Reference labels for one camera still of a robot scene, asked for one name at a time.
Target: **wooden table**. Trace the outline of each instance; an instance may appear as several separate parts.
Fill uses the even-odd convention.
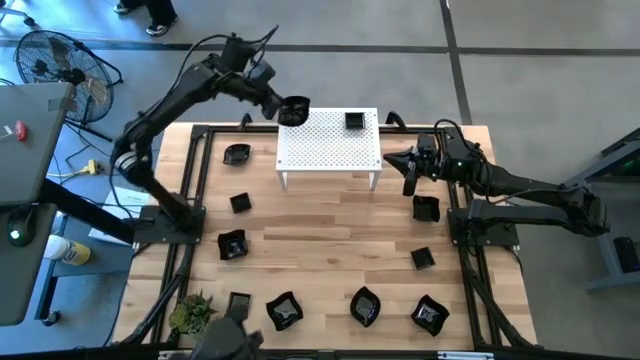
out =
[[[176,123],[165,131],[156,177],[170,191],[179,191],[192,125]],[[467,139],[482,144],[493,162],[487,127],[466,126],[463,131]],[[277,134],[215,135],[204,197],[207,219],[188,293],[203,289],[205,296],[213,295],[213,307],[220,313],[226,309],[230,292],[251,294],[245,325],[248,331],[262,330],[263,348],[472,348],[460,262],[449,240],[446,216],[439,223],[413,220],[411,198],[402,196],[403,179],[386,162],[373,193],[367,174],[351,173],[292,173],[295,180],[283,193],[275,172],[276,139]],[[233,143],[251,145],[251,159],[242,167],[222,164],[225,148]],[[415,135],[381,135],[383,154],[415,143]],[[196,163],[192,191],[199,167]],[[234,215],[229,197],[243,192],[249,193],[253,209]],[[416,193],[438,197],[442,213],[450,206],[443,181],[423,179]],[[464,206],[464,197],[460,199]],[[221,261],[217,236],[234,229],[247,230],[250,253],[242,259]],[[436,265],[416,271],[409,252],[424,246],[431,249]],[[133,261],[114,340],[129,335],[158,297],[167,248],[153,245]],[[535,342],[516,260],[502,248],[487,248],[486,255],[497,303],[521,334]],[[353,294],[365,285],[382,301],[381,314],[369,328],[349,313]],[[304,319],[276,332],[265,303],[285,291],[294,292]],[[425,294],[451,313],[437,337],[409,318]],[[483,306],[479,311],[488,339]],[[165,323],[162,339],[168,332]],[[181,338],[182,346],[192,344],[186,336]]]

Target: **white perforated shelf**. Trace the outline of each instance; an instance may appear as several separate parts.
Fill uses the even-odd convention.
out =
[[[364,113],[364,129],[347,130],[345,113]],[[307,122],[278,129],[277,171],[381,171],[376,108],[312,108]]]

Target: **black metal frame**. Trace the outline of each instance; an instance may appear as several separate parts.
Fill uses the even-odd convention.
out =
[[[202,162],[200,166],[200,173],[198,175],[198,182],[196,185],[195,195],[195,208],[202,207],[202,201],[204,196],[204,185],[206,183],[211,151],[213,148],[213,140],[216,133],[277,133],[277,125],[258,125],[253,124],[240,128],[237,125],[194,125],[191,131],[191,138],[189,143],[189,149],[187,152],[187,159],[185,163],[185,169],[182,177],[182,185],[180,189],[180,195],[187,197],[189,193],[189,184],[193,175],[193,167],[195,163],[196,148],[201,139],[204,139],[204,151],[202,154]],[[380,134],[404,134],[404,135],[417,135],[417,134],[430,134],[435,136],[442,136],[444,129],[438,130],[438,134],[434,132],[431,127],[422,126],[407,126],[406,128],[393,127],[393,126],[381,126]],[[448,183],[448,193],[451,201],[451,208],[453,210],[460,209],[460,202],[458,198],[458,189],[456,184]],[[464,188],[464,196],[467,203],[473,198],[471,191],[468,188]],[[309,354],[313,354],[317,360],[337,360],[341,358],[350,359],[465,359],[465,353],[475,352],[474,359],[592,359],[592,360],[605,360],[605,359],[621,359],[599,355],[587,355],[578,353],[569,353],[561,351],[544,350],[540,347],[534,347],[528,343],[525,339],[519,336],[517,331],[515,335],[506,329],[513,329],[511,324],[508,323],[506,317],[501,312],[499,306],[493,302],[493,295],[491,292],[490,277],[488,272],[488,264],[486,255],[484,253],[483,246],[474,244],[454,244],[458,248],[458,254],[460,258],[460,265],[462,269],[462,282],[465,290],[467,311],[469,314],[469,326],[471,328],[471,336],[473,341],[473,350],[464,352],[451,352],[451,351],[384,351],[384,350],[319,350],[319,349],[306,349],[306,350],[290,350],[290,349],[264,349],[263,355],[266,359],[285,359],[292,356],[309,357]],[[176,254],[179,244],[170,244],[169,251],[167,253],[164,274],[161,283],[161,291],[170,288],[178,290],[178,299],[183,299],[187,293],[189,285],[189,272],[191,269],[191,262],[193,260],[193,254],[195,251],[195,244],[187,244],[185,249],[185,255],[182,259],[181,266],[174,274]],[[477,261],[477,273],[474,271],[469,259],[469,248],[473,246],[476,252]],[[489,319],[489,331],[491,342],[485,341],[482,330],[480,328],[480,321],[478,316],[478,309],[475,294],[479,297],[487,306],[487,313]],[[47,352],[40,354],[22,354],[13,356],[15,359],[111,359],[117,357],[119,359],[157,359],[160,351],[178,350],[179,349],[179,337],[180,334],[172,332],[166,342],[161,342],[162,324],[164,322],[165,307],[156,307],[152,311],[155,313],[153,318],[156,319],[154,327],[151,332],[151,343],[146,345],[120,345],[106,348],[93,348],[93,349],[76,349],[62,352]],[[503,346],[501,338],[501,327],[504,331],[505,337],[512,344],[512,347]],[[479,353],[484,353],[485,357],[479,357]]]

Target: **green plant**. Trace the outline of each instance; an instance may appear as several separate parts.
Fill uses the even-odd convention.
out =
[[[201,335],[209,323],[215,310],[210,308],[213,297],[206,299],[200,294],[192,294],[184,298],[169,315],[169,326],[181,334],[194,337]]]

